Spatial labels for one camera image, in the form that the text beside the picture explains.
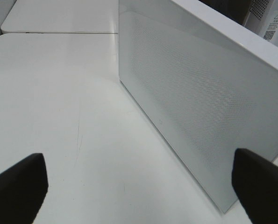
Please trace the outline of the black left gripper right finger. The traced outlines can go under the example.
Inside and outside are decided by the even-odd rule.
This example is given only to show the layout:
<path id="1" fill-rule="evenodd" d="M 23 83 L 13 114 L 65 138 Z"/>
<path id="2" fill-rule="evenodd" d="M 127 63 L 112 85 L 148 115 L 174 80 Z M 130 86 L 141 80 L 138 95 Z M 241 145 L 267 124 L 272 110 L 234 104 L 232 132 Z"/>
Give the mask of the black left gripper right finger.
<path id="1" fill-rule="evenodd" d="M 246 148 L 238 148 L 231 183 L 253 224 L 278 224 L 277 165 Z"/>

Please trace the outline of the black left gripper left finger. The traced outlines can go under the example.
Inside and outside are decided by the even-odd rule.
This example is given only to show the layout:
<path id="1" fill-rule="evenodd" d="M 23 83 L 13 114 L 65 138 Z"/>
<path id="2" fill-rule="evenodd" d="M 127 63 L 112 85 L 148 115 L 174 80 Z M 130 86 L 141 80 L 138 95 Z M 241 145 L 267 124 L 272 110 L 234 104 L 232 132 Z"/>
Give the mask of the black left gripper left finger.
<path id="1" fill-rule="evenodd" d="M 48 187 L 42 153 L 30 154 L 0 173 L 0 224 L 32 224 Z"/>

